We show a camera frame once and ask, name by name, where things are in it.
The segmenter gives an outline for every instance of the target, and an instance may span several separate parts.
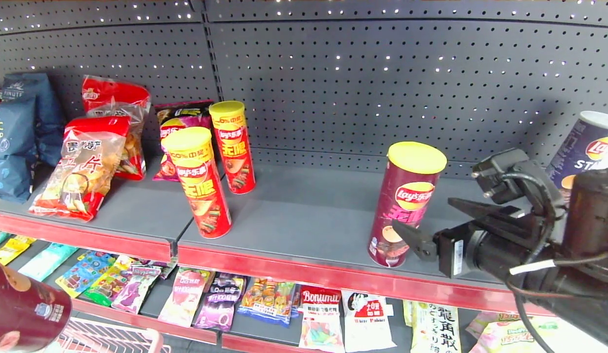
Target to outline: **lay's logo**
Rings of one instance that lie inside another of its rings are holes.
[[[395,201],[404,210],[419,210],[426,206],[433,192],[434,185],[427,181],[407,183],[395,190]]]
[[[599,161],[604,156],[604,152],[608,151],[608,137],[600,138],[586,146],[584,153],[592,161]]]

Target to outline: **yellow lid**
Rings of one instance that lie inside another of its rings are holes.
[[[437,174],[447,165],[447,158],[441,151],[413,141],[391,145],[389,161],[407,172],[416,174]]]

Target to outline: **blue snack bag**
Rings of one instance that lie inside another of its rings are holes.
[[[0,199],[24,203],[31,195],[35,98],[0,103]]]
[[[47,74],[7,74],[3,78],[1,98],[3,102],[19,98],[36,99],[36,147],[40,161],[55,167],[60,161],[66,119]]]

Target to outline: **blue chip can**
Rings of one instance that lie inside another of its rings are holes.
[[[597,169],[608,152],[608,114],[586,110],[565,138],[546,172],[566,202],[576,174]]]

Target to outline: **purple snack bag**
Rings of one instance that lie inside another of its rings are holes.
[[[208,290],[195,327],[217,327],[221,331],[228,332],[232,327],[234,305],[241,298],[243,288],[245,288],[244,277],[229,273],[219,274]]]

